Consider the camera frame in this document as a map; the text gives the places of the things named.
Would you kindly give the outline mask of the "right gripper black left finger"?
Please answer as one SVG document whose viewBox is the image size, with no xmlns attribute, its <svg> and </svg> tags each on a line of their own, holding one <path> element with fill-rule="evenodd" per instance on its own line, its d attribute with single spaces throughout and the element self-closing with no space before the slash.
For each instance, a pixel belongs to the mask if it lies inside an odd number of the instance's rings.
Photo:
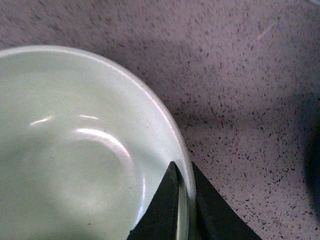
<svg viewBox="0 0 320 240">
<path fill-rule="evenodd" d="M 175 240 L 178 228 L 179 181 L 177 166 L 171 161 L 138 224 L 128 240 Z"/>
</svg>

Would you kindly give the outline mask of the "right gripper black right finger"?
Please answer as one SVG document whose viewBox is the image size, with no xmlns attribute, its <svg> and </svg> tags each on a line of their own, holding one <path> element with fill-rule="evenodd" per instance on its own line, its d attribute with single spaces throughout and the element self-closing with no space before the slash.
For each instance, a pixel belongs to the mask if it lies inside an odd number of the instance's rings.
<svg viewBox="0 0 320 240">
<path fill-rule="evenodd" d="M 197 230 L 202 240 L 260 240 L 227 204 L 195 163 Z"/>
</svg>

